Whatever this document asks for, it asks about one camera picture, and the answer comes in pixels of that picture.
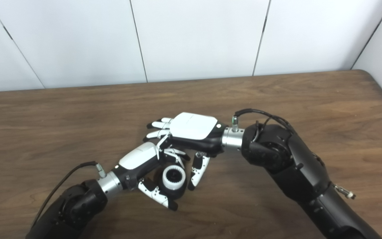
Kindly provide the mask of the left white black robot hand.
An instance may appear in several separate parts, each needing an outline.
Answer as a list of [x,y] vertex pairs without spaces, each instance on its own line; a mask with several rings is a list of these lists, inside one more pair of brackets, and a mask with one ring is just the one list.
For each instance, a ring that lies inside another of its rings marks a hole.
[[190,157],[183,151],[167,148],[158,150],[146,142],[125,156],[109,172],[109,182],[104,186],[108,194],[123,190],[139,189],[152,200],[176,211],[176,199],[182,197],[186,188],[184,162]]

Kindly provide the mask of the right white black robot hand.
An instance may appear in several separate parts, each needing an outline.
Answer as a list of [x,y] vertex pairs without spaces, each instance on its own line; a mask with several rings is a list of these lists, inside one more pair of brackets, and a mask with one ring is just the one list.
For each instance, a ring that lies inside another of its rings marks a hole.
[[174,118],[160,118],[147,124],[148,133],[143,142],[159,139],[160,148],[169,146],[196,151],[188,189],[199,184],[211,157],[224,152],[222,137],[228,126],[212,116],[182,112]]

